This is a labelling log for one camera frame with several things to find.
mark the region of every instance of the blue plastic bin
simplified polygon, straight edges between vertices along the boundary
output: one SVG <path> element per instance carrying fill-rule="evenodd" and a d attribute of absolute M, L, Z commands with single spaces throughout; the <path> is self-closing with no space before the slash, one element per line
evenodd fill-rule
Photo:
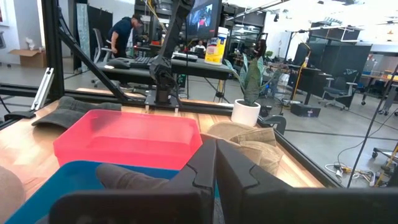
<path fill-rule="evenodd" d="M 102 163 L 88 161 L 65 164 L 6 223 L 35 223 L 47 215 L 51 206 L 66 194 L 77 190 L 104 189 L 95 176 L 95 169 L 100 164 Z M 178 173 L 178 170 L 120 166 L 165 179 L 171 179 Z"/>

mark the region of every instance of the black shirt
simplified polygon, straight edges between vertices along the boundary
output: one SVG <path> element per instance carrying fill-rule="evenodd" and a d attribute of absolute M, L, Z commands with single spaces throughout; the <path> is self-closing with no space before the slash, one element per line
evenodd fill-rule
<path fill-rule="evenodd" d="M 108 32 L 108 40 L 112 41 L 113 32 L 117 32 L 119 34 L 119 37 L 116 41 L 116 48 L 118 50 L 126 49 L 131 29 L 132 29 L 131 18 L 124 17 L 119 22 L 117 22 Z"/>

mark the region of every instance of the man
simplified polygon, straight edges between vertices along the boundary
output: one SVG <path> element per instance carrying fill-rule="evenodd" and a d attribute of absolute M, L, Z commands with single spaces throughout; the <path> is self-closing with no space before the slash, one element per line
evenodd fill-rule
<path fill-rule="evenodd" d="M 203 52 L 206 52 L 206 47 L 203 46 L 203 41 L 202 41 L 202 40 L 199 40 L 199 41 L 198 41 L 198 44 L 195 46 L 195 50 L 196 50 L 197 48 L 201 48 L 201 49 L 203 49 Z"/>
<path fill-rule="evenodd" d="M 130 17 L 124 17 L 117 22 L 108 33 L 108 43 L 111 44 L 111 50 L 113 55 L 118 57 L 126 57 L 126 48 L 131 29 L 134 29 L 134 35 L 142 34 L 142 22 L 140 15 L 133 15 Z"/>

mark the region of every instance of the gray hat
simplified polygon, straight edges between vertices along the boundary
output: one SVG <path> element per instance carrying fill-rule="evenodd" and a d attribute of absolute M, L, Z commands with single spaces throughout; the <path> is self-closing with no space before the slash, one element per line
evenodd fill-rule
<path fill-rule="evenodd" d="M 38 124 L 55 124 L 63 128 L 70 128 L 81 117 L 83 117 L 89 110 L 115 110 L 121 111 L 122 105 L 117 103 L 102 103 L 94 105 L 73 99 L 69 96 L 63 96 L 59 100 L 57 109 L 49 113 L 47 116 L 33 122 L 32 125 Z"/>

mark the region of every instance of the cardboard box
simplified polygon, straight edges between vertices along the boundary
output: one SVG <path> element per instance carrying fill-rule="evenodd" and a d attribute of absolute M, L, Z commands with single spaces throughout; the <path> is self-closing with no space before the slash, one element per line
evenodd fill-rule
<path fill-rule="evenodd" d="M 39 50 L 12 50 L 9 52 L 13 55 L 19 55 L 21 66 L 47 68 L 47 57 L 45 52 Z"/>

